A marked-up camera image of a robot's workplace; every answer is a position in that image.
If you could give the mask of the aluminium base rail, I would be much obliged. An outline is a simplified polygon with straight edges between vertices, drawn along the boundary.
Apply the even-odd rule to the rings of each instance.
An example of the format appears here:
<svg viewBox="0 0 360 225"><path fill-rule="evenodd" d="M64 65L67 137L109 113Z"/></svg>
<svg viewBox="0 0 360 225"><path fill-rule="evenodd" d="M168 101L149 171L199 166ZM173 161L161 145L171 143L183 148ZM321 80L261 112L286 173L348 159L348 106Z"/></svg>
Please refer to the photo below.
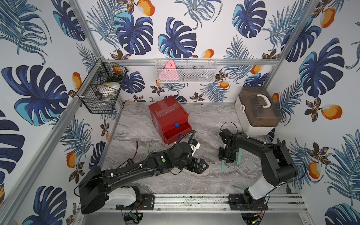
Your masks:
<svg viewBox="0 0 360 225"><path fill-rule="evenodd" d="M132 209L161 213L307 213L299 194L271 194L249 207L241 204L241 194L142 194Z"/></svg>

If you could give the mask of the red three-drawer box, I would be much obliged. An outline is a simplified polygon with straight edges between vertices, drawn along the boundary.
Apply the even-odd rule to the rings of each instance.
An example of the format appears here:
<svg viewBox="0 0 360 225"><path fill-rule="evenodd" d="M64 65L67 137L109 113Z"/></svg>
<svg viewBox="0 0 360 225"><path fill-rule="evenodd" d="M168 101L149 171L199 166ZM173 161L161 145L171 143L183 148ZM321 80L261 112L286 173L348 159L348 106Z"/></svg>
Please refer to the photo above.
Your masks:
<svg viewBox="0 0 360 225"><path fill-rule="evenodd" d="M151 119L162 141L170 145L190 132L189 115L174 98L168 97L149 105Z"/></svg>

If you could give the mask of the clear mesh wall shelf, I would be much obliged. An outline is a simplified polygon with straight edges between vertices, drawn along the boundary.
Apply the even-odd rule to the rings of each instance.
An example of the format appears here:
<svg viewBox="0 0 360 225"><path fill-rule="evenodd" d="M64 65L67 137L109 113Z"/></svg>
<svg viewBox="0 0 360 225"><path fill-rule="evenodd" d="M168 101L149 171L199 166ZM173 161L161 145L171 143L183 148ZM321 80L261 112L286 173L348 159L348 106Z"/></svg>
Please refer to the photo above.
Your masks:
<svg viewBox="0 0 360 225"><path fill-rule="evenodd" d="M166 64L174 60L178 81L160 81L158 78L159 70L164 69ZM208 83L215 80L218 64L213 59L157 59L155 69L157 71L157 81L160 83Z"/></svg>

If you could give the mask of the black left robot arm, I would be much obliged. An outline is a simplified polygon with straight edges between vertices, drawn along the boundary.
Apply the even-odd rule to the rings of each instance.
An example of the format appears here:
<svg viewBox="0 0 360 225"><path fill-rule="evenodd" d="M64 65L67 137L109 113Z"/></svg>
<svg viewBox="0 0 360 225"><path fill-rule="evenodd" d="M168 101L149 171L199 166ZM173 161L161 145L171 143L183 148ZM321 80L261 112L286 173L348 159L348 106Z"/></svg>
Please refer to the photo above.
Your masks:
<svg viewBox="0 0 360 225"><path fill-rule="evenodd" d="M102 170L100 166L92 168L78 186L81 213L86 215L100 210L110 199L109 194L118 188L169 173L174 168L202 174L209 164L193 157L192 151L191 144L180 142L167 150L150 152L145 160L136 164L108 170Z"/></svg>

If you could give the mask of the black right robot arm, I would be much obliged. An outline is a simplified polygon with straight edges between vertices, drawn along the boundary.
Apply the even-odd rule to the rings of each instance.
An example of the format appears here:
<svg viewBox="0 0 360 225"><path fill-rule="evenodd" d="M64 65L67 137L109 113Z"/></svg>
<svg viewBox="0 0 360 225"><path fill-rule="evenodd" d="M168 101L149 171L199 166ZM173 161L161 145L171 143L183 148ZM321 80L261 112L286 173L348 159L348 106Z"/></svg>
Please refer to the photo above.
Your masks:
<svg viewBox="0 0 360 225"><path fill-rule="evenodd" d="M224 143L224 147L219 149L219 160L235 162L240 150L248 151L261 160L262 176L242 194L241 203L248 208L252 204L258 204L276 187L298 175L290 151L284 145L262 142L242 132L232 133L227 128L222 129L218 135Z"/></svg>

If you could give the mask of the pink triangle object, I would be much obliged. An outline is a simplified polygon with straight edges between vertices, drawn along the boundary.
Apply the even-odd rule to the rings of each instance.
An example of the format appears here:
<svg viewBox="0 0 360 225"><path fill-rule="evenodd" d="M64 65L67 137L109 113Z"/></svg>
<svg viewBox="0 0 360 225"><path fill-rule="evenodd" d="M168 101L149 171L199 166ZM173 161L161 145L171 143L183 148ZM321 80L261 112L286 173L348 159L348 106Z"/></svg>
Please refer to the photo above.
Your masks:
<svg viewBox="0 0 360 225"><path fill-rule="evenodd" d="M178 81L179 74L177 72L174 60L170 60L164 69L159 70L158 78L160 81Z"/></svg>

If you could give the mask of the white object in basket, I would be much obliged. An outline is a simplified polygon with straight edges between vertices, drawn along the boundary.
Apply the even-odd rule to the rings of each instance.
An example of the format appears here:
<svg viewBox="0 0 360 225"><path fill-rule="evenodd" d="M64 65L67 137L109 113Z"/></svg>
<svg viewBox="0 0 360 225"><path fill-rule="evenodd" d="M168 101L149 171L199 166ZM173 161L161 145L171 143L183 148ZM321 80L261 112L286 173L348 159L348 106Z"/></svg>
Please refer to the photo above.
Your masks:
<svg viewBox="0 0 360 225"><path fill-rule="evenodd" d="M96 86L97 91L102 95L102 97L116 96L120 90L120 84L118 82L107 82L103 84L98 84Z"/></svg>

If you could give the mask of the brown lidded storage box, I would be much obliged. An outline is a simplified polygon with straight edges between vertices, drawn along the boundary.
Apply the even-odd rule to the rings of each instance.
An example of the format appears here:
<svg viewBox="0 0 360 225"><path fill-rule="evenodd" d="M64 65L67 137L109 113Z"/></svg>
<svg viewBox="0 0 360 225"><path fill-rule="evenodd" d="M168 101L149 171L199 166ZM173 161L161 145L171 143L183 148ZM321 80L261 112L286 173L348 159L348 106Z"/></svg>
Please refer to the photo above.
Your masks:
<svg viewBox="0 0 360 225"><path fill-rule="evenodd" d="M265 136L282 119L269 93L260 86L243 86L238 94L235 110L242 130L248 136Z"/></svg>

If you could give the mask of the green fruit knife left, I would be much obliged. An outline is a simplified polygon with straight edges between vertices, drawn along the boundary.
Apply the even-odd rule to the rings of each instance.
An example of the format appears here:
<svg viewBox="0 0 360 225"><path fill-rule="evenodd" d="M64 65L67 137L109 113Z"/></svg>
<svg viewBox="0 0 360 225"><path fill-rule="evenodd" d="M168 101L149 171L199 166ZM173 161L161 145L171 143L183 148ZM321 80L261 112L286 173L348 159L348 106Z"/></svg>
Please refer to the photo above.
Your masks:
<svg viewBox="0 0 360 225"><path fill-rule="evenodd" d="M149 155L149 153L150 153L150 143L146 144L146 153L147 153L147 155Z"/></svg>

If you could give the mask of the teal fruit knife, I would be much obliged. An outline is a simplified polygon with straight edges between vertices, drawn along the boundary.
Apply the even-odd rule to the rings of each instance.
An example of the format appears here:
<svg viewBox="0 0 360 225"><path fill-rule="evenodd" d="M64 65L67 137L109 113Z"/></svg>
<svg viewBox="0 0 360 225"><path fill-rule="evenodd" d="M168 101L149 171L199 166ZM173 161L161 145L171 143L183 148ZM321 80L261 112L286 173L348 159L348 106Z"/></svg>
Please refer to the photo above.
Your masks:
<svg viewBox="0 0 360 225"><path fill-rule="evenodd" d="M241 163L242 163L242 149L239 149L237 155L237 165L240 165Z"/></svg>
<svg viewBox="0 0 360 225"><path fill-rule="evenodd" d="M225 161L224 160L221 160L221 172L222 173L225 173L225 165L226 165L226 163L225 163Z"/></svg>

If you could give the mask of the left yellow connector board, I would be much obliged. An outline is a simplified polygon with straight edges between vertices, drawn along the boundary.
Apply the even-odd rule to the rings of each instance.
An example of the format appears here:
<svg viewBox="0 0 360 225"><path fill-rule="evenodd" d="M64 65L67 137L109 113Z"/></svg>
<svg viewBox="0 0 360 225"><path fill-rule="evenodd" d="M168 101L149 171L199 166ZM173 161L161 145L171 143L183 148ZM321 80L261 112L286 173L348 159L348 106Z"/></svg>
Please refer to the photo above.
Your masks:
<svg viewBox="0 0 360 225"><path fill-rule="evenodd" d="M117 169L118 168L122 168L122 167L127 167L127 166L130 166L130 165L133 165L134 164L134 161L131 159L131 158L129 158L129 159L127 159L124 163L122 163L121 165L119 165L118 167L117 167Z"/></svg>

